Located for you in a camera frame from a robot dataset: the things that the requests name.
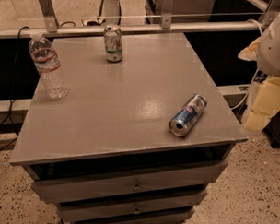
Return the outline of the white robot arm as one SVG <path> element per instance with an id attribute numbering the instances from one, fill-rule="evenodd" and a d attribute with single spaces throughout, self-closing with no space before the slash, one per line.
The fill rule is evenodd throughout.
<path id="1" fill-rule="evenodd" d="M 259 132 L 280 112 L 280 14 L 258 39 L 238 53 L 238 58 L 255 61 L 266 75 L 261 83 L 252 80 L 242 115 L 243 127 Z"/>

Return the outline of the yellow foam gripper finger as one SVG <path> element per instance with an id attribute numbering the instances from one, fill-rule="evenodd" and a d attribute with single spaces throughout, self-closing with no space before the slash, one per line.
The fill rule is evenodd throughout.
<path id="1" fill-rule="evenodd" d="M 255 61 L 257 59 L 257 50 L 260 47 L 261 38 L 252 41 L 247 47 L 238 53 L 238 58 L 246 60 L 246 62 Z"/>
<path id="2" fill-rule="evenodd" d="M 243 127 L 262 131 L 280 112 L 280 77 L 268 76 L 262 83 L 254 82 L 243 113 Z"/>

